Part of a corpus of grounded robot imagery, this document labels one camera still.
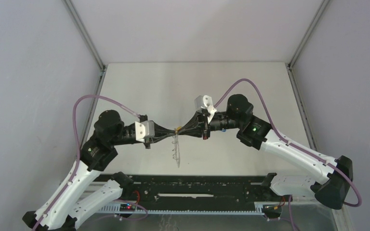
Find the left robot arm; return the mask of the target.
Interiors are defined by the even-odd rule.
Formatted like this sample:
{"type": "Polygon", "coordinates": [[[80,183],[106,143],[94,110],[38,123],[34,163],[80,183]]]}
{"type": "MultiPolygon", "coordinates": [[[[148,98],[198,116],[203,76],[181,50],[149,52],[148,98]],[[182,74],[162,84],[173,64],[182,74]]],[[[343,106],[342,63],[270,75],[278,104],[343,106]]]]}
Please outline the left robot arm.
{"type": "Polygon", "coordinates": [[[93,135],[81,147],[67,177],[44,205],[23,215],[23,222],[33,231],[75,231],[112,200],[130,199],[132,180],[122,172],[113,174],[105,186],[88,197],[80,197],[118,155],[117,145],[143,143],[149,147],[175,133],[145,115],[139,122],[125,126],[117,111],[102,112],[94,124],[93,135]]]}

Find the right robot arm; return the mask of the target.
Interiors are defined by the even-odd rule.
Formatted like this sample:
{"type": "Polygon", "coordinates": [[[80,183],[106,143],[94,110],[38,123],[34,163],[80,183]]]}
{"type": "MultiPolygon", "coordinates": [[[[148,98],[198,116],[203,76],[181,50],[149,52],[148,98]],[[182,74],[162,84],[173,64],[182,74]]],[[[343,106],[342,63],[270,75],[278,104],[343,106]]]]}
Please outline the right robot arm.
{"type": "Polygon", "coordinates": [[[231,95],[224,112],[217,112],[208,95],[198,96],[195,104],[197,111],[176,131],[178,135],[206,140],[212,131],[237,128],[236,137],[244,145],[274,154],[305,171],[301,176],[269,173],[261,187],[265,200],[285,195],[309,196],[331,209],[343,207],[353,181],[350,158],[342,155],[335,159],[288,140],[270,123],[254,116],[253,105],[242,94],[231,95]]]}

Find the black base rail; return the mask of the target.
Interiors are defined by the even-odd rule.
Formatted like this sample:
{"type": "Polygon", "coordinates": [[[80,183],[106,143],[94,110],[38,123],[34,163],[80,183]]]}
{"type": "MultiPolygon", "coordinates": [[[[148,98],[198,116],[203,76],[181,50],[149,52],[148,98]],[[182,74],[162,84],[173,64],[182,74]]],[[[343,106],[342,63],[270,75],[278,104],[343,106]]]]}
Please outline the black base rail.
{"type": "Polygon", "coordinates": [[[258,212],[258,204],[284,206],[265,176],[130,175],[133,184],[121,199],[149,212],[258,212]]]}

